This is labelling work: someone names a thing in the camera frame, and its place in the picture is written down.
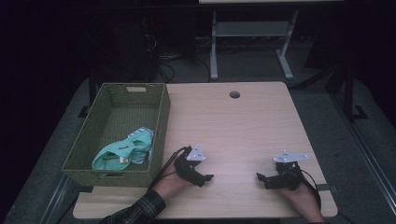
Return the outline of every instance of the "left hand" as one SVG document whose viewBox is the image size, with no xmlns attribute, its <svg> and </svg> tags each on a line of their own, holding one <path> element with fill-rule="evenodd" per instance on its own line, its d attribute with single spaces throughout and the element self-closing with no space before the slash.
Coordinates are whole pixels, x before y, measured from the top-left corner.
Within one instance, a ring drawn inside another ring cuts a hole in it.
<svg viewBox="0 0 396 224">
<path fill-rule="evenodd" d="M 163 172 L 163 178 L 153 188 L 164 200 L 174 196 L 186 187 L 194 186 L 176 173 L 175 160 L 177 158 Z"/>
</svg>

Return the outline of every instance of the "right hand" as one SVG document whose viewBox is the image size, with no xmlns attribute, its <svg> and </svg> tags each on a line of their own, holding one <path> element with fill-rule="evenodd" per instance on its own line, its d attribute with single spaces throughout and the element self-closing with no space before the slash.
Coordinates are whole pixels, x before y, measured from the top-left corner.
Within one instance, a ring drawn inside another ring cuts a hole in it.
<svg viewBox="0 0 396 224">
<path fill-rule="evenodd" d="M 304 183 L 300 183 L 295 190 L 277 189 L 276 191 L 285 197 L 307 222 L 325 222 L 313 192 Z"/>
</svg>

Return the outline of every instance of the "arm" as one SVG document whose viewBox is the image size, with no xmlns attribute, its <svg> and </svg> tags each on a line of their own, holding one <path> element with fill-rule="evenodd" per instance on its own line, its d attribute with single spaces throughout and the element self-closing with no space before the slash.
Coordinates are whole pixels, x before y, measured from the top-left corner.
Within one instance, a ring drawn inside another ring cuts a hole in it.
<svg viewBox="0 0 396 224">
<path fill-rule="evenodd" d="M 165 200 L 174 196 L 182 189 L 193 186 L 189 181 L 180 178 L 172 162 L 163 173 L 163 178 L 132 206 L 105 217 L 100 224 L 151 223 L 166 207 Z"/>
<path fill-rule="evenodd" d="M 278 189 L 277 192 L 284 196 L 308 223 L 326 222 L 320 213 L 315 196 L 305 184 L 300 183 L 295 190 Z"/>
</svg>

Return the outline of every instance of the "basket handle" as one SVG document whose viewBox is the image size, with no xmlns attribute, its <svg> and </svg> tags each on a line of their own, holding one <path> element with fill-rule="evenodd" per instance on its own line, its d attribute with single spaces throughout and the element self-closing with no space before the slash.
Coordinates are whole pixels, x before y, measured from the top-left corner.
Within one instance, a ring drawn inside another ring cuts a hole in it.
<svg viewBox="0 0 396 224">
<path fill-rule="evenodd" d="M 98 176 L 101 179 L 123 179 L 123 174 L 100 174 Z"/>
<path fill-rule="evenodd" d="M 128 92 L 147 92 L 147 88 L 144 86 L 130 86 L 130 87 L 126 87 L 126 90 Z"/>
</svg>

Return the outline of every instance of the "cloth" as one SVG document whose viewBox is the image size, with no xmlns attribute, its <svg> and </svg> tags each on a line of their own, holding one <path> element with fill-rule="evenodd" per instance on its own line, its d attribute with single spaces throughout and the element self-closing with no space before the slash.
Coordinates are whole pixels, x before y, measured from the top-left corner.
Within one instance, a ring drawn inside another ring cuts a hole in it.
<svg viewBox="0 0 396 224">
<path fill-rule="evenodd" d="M 131 163 L 141 164 L 150 153 L 153 131 L 142 127 L 122 141 L 104 147 L 93 159 L 93 170 L 123 170 Z"/>
<path fill-rule="evenodd" d="M 153 189 L 149 190 L 134 205 L 105 217 L 100 224 L 149 224 L 166 207 L 163 198 Z"/>
</svg>

